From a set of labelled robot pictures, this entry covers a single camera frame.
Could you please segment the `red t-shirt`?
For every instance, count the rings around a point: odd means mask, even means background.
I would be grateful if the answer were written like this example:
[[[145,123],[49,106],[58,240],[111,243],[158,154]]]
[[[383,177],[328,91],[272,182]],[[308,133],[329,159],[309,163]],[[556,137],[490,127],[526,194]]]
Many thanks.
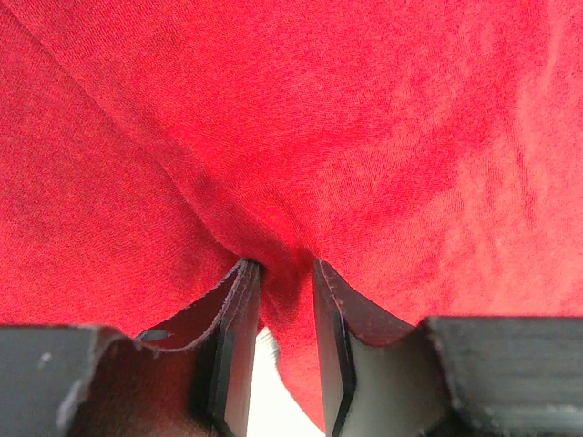
[[[312,265],[582,311],[579,1],[4,1],[1,320],[137,334],[241,258],[322,424]]]

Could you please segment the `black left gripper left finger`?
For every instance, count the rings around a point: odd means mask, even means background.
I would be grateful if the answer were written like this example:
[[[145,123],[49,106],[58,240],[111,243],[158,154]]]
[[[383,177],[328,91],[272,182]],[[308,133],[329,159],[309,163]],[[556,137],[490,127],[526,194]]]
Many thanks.
[[[136,338],[100,325],[1,329],[4,436],[243,436],[260,266]]]

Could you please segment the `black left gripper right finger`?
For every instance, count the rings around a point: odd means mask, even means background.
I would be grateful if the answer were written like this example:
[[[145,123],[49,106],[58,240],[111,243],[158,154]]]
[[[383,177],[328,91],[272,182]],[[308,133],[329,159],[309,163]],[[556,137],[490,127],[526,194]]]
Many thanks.
[[[330,436],[579,436],[579,317],[439,317],[410,325],[313,267]]]

